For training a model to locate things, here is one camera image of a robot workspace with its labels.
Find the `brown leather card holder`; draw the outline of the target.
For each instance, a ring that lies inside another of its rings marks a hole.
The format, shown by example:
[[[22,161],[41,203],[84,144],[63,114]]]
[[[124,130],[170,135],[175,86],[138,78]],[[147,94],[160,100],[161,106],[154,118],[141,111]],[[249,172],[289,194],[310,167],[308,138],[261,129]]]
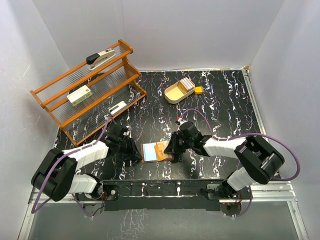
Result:
[[[159,162],[155,151],[156,142],[141,144],[141,156],[143,163]]]

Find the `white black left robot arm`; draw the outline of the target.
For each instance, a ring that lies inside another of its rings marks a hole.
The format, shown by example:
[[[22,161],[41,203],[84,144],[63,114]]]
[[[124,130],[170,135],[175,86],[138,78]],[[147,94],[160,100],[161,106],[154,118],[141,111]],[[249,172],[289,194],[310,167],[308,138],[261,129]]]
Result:
[[[55,202],[67,194],[85,194],[92,200],[100,199],[104,189],[102,180],[91,173],[76,172],[111,154],[119,154],[129,162],[142,159],[130,126],[109,126],[100,139],[74,149],[52,148],[33,175],[31,184],[40,190],[45,183],[42,192]]]

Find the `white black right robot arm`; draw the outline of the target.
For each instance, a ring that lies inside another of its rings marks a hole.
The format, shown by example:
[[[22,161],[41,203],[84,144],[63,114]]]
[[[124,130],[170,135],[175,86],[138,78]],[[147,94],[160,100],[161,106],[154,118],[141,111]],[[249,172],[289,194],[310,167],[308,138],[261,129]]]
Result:
[[[171,134],[164,153],[177,156],[187,149],[206,157],[238,159],[242,164],[242,168],[232,172],[214,189],[202,188],[200,193],[206,198],[217,196],[233,199],[247,186],[255,183],[266,185],[285,163],[282,154],[262,136],[255,134],[232,140],[217,140],[211,135],[203,135],[190,121],[182,123]]]

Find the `orange credit card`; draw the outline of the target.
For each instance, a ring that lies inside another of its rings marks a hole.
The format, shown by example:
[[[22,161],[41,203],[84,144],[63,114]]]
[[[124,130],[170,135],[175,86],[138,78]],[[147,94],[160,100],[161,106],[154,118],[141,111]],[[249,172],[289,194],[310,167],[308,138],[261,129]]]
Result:
[[[156,158],[158,162],[161,161],[172,161],[173,160],[173,155],[170,153],[165,153],[165,149],[168,146],[169,141],[159,141],[156,142],[154,149],[156,153]]]

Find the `beige oval tray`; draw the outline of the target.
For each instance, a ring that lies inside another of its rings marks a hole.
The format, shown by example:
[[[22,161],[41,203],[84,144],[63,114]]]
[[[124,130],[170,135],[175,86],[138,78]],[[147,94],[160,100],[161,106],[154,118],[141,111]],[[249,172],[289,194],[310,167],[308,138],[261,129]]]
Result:
[[[168,103],[178,104],[179,102],[190,96],[194,92],[194,89],[191,91],[187,91],[179,80],[178,82],[165,89],[164,97]]]

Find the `stack of credit cards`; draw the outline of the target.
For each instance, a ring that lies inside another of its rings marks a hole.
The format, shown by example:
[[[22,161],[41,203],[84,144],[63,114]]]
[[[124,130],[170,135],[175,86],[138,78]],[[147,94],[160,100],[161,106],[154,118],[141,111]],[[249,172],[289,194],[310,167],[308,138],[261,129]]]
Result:
[[[181,79],[180,82],[188,92],[195,88],[194,83],[188,77]]]

